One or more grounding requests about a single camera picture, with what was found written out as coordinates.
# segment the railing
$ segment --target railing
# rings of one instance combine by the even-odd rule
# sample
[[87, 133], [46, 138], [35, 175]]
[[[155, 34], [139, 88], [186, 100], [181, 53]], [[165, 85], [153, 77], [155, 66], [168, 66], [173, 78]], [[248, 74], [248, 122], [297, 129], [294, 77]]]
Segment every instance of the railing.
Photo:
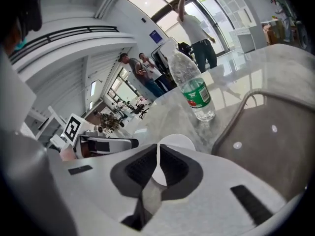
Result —
[[10, 56], [12, 64], [16, 63], [18, 60], [29, 54], [30, 52], [48, 44], [58, 39], [65, 37], [70, 37], [74, 35], [80, 35], [90, 32], [119, 32], [116, 26], [80, 26], [72, 27], [67, 29], [62, 29], [58, 31], [51, 32], [49, 34], [43, 35], [25, 44], [25, 46], [14, 51]]

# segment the man in white shirt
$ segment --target man in white shirt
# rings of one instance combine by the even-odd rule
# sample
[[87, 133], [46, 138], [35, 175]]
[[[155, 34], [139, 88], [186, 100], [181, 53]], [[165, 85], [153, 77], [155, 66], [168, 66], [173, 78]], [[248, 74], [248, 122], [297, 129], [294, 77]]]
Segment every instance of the man in white shirt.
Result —
[[159, 88], [162, 89], [163, 92], [166, 93], [166, 90], [162, 84], [164, 84], [166, 89], [169, 91], [173, 89], [173, 87], [168, 82], [166, 76], [157, 69], [157, 65], [152, 59], [145, 56], [144, 53], [140, 53], [139, 58], [142, 60], [142, 63], [147, 70], [148, 76], [154, 80], [154, 82], [158, 85]]
[[277, 0], [270, 0], [271, 3], [274, 3], [277, 6], [277, 10], [275, 11], [276, 14], [279, 15], [279, 18], [282, 20], [285, 39], [284, 42], [289, 43], [291, 39], [291, 26], [290, 26], [290, 18], [289, 18], [289, 11], [285, 8], [284, 4], [281, 4]]
[[173, 5], [173, 10], [178, 14], [177, 21], [184, 28], [191, 42], [200, 72], [206, 71], [206, 59], [210, 68], [217, 66], [217, 55], [211, 46], [216, 41], [209, 36], [200, 26], [201, 22], [194, 16], [185, 12], [185, 0], [179, 0], [179, 4]]

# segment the dark pants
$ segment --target dark pants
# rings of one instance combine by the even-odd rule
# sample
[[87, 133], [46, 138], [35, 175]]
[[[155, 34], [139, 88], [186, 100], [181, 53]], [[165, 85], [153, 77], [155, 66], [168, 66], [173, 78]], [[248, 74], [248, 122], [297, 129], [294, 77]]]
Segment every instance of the dark pants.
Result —
[[173, 89], [172, 86], [171, 86], [171, 84], [168, 82], [168, 80], [167, 80], [167, 78], [166, 78], [166, 76], [165, 76], [164, 74], [162, 74], [161, 76], [159, 76], [154, 82], [158, 85], [158, 87], [159, 87], [160, 89], [162, 89], [162, 91], [163, 91], [164, 93], [166, 93], [166, 90], [165, 90], [165, 88], [163, 87], [162, 84], [164, 84], [164, 86], [166, 87], [166, 89], [169, 90], [169, 91], [171, 91], [171, 90]]
[[210, 65], [210, 69], [217, 66], [217, 55], [208, 39], [204, 39], [191, 45], [193, 53], [198, 64], [200, 72], [206, 71], [206, 59]]
[[160, 97], [164, 92], [157, 86], [153, 79], [148, 80], [144, 86], [154, 94], [155, 97]]

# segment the man in gray shirt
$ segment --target man in gray shirt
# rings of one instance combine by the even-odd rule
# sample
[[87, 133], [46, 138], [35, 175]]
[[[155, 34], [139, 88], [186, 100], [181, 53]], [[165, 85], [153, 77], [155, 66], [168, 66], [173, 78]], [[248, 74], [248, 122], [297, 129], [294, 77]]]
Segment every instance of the man in gray shirt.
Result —
[[143, 64], [139, 60], [129, 58], [127, 53], [122, 53], [119, 56], [118, 62], [129, 64], [137, 80], [153, 93], [155, 97], [160, 97], [164, 94], [154, 80], [149, 78]]

